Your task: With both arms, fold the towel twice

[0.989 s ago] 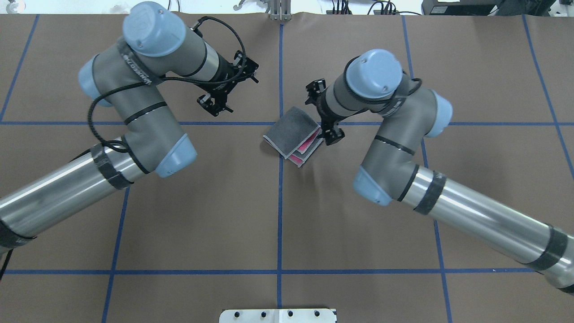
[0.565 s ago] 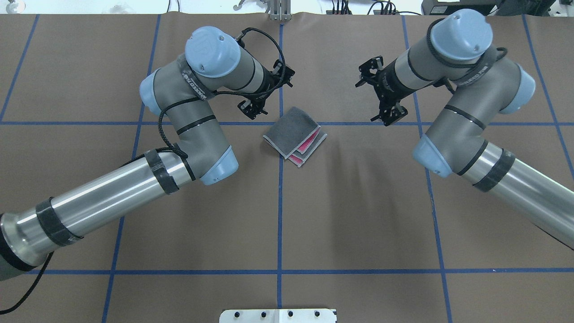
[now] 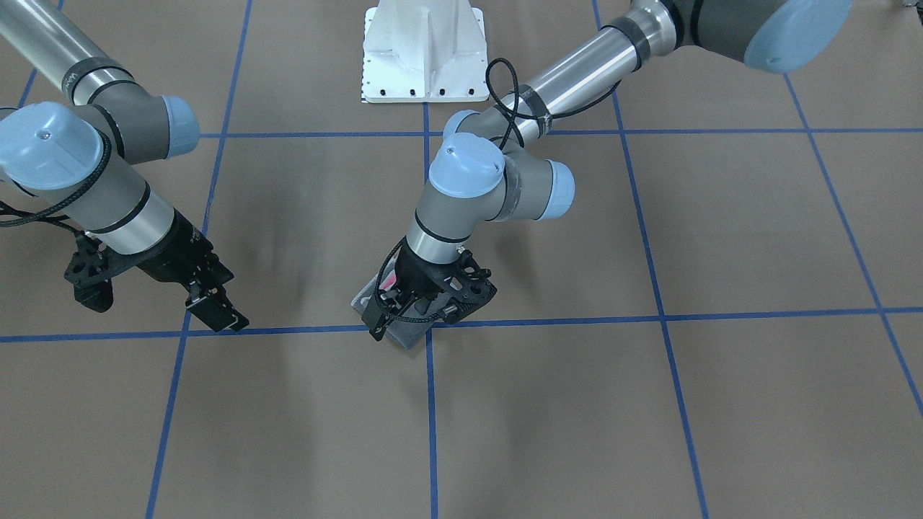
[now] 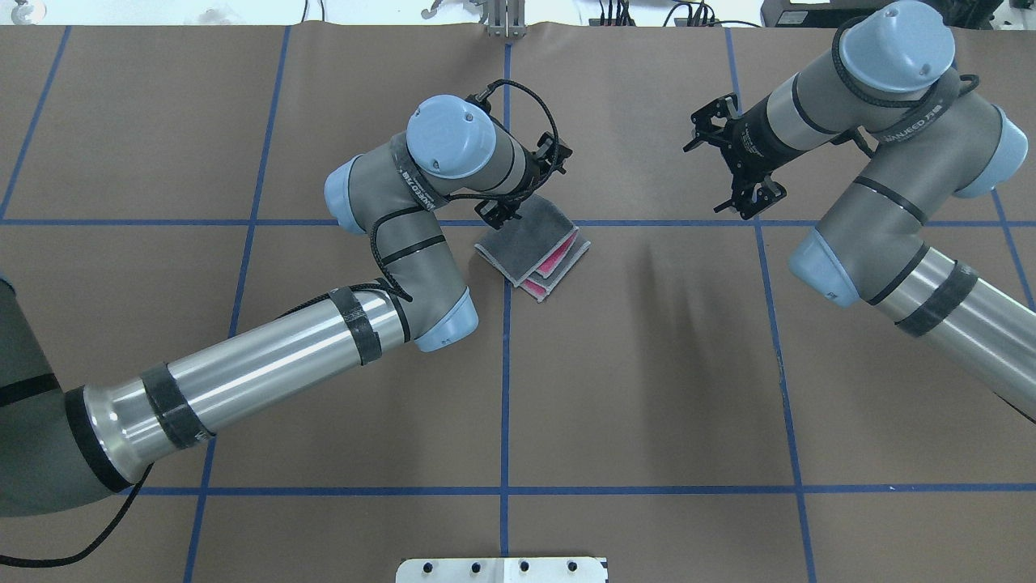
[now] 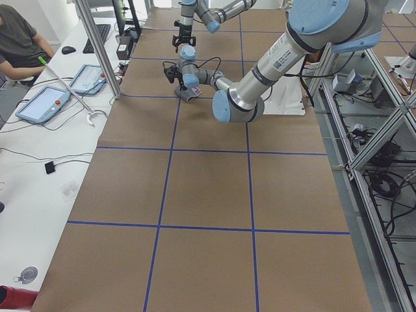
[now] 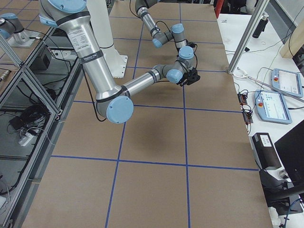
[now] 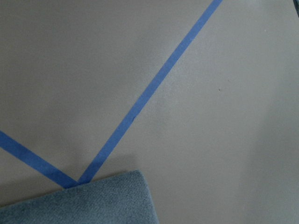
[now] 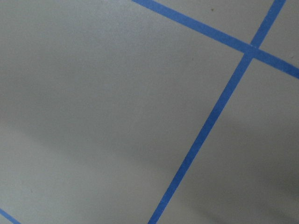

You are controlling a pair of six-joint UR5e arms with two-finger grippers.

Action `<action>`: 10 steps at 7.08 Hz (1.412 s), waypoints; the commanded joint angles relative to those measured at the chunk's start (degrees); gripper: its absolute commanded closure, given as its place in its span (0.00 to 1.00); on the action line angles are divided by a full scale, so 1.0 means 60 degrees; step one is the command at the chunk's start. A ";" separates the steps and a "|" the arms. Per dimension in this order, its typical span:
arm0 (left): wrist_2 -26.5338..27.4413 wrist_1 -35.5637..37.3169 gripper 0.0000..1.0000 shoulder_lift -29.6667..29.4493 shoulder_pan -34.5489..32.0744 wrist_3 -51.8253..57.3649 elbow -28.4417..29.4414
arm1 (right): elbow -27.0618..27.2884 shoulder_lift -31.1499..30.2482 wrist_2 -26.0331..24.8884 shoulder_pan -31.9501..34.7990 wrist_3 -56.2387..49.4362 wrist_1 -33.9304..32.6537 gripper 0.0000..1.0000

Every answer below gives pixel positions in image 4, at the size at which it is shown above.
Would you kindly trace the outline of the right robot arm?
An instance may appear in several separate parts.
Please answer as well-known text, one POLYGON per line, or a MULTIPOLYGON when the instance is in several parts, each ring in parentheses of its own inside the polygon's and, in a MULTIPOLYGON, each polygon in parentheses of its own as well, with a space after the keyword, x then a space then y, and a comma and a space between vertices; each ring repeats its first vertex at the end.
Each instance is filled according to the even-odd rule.
POLYGON ((919 236, 947 198, 988 194, 1028 151, 954 59, 936 8, 891 2, 844 23, 828 51, 746 112, 735 95, 706 104, 686 151, 719 149, 732 192, 717 211, 749 220, 787 196, 775 170, 825 144, 857 144, 867 165, 793 252, 792 273, 836 305, 877 307, 1033 419, 1033 311, 919 236))

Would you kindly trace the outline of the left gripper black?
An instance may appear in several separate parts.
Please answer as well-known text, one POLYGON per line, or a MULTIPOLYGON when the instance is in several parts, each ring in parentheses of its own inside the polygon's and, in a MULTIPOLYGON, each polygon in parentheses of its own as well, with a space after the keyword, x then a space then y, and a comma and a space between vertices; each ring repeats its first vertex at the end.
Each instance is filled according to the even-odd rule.
POLYGON ((486 195, 474 206, 478 217, 495 230, 503 228, 507 221, 521 218, 522 203, 533 196, 552 174, 564 174, 565 162, 573 155, 573 149, 554 134, 541 134, 537 140, 536 152, 520 148, 525 155, 525 170, 518 186, 508 194, 486 195))

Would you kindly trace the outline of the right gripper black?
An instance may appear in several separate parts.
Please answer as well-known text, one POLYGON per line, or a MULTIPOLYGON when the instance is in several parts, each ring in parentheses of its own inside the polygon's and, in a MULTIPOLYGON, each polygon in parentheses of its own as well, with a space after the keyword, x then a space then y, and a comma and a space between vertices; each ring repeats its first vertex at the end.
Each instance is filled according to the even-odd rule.
POLYGON ((730 92, 692 112, 692 140, 683 147, 692 151, 704 143, 719 148, 732 174, 729 199, 715 207, 715 213, 732 209, 744 220, 750 220, 781 202, 788 192, 774 181, 772 173, 787 163, 776 145, 774 136, 755 141, 751 129, 761 129, 761 114, 739 114, 739 96, 730 92))

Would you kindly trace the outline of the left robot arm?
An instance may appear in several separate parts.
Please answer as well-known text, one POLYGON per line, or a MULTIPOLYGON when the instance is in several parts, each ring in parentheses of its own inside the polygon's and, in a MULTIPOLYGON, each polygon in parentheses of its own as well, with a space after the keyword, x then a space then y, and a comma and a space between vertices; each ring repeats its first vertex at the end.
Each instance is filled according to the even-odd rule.
POLYGON ((429 353, 470 336, 476 307, 435 212, 473 199, 500 228, 571 155, 555 132, 522 147, 481 97, 429 97, 403 132, 334 169, 323 188, 341 228, 369 240, 381 276, 112 386, 63 391, 3 281, 2 515, 103 500, 160 458, 404 343, 429 353))

